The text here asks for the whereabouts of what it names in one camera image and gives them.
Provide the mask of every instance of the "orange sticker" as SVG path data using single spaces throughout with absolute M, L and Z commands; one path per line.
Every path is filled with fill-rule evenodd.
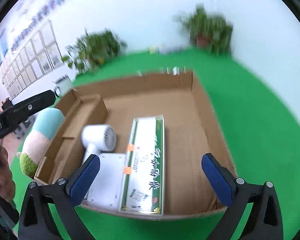
M 127 151 L 133 152 L 134 145 L 132 143 L 128 144 Z
M 132 172 L 132 167 L 124 167 L 124 168 L 123 168 L 123 173 L 124 173 L 124 174 L 130 175 L 131 172 Z

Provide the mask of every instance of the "light blue fabric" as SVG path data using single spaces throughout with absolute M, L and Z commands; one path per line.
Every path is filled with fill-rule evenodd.
M 40 132 L 51 141 L 64 119 L 62 112 L 57 108 L 49 107 L 43 109 L 38 113 L 32 130 Z

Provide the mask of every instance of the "blue gripper pad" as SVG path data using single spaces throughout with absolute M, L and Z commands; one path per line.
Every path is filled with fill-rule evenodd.
M 221 204 L 229 207 L 236 193 L 235 178 L 230 171 L 222 167 L 211 153 L 202 156 L 201 168 Z
M 66 192 L 74 206 L 81 204 L 99 170 L 100 158 L 91 154 L 81 167 L 70 176 L 66 185 Z

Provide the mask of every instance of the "open cardboard box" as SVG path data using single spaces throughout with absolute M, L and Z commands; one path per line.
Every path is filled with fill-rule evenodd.
M 39 165 L 34 178 L 38 182 L 54 183 L 80 167 L 85 152 L 80 132 L 85 125 L 111 125 L 117 134 L 115 152 L 124 153 L 133 118 L 163 115 L 166 173 L 164 215 L 160 219 L 224 210 L 202 172 L 201 157 L 211 152 L 234 176 L 235 169 L 210 101 L 193 72 L 151 73 L 79 86 L 55 107 L 66 118 Z M 152 218 L 99 210 L 85 202 L 82 206 L 119 216 Z

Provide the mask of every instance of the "cup handle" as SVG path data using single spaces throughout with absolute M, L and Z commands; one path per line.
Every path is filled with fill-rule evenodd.
M 60 87 L 56 86 L 54 89 L 54 94 L 56 95 L 57 98 L 61 97 L 61 91 L 60 91 Z

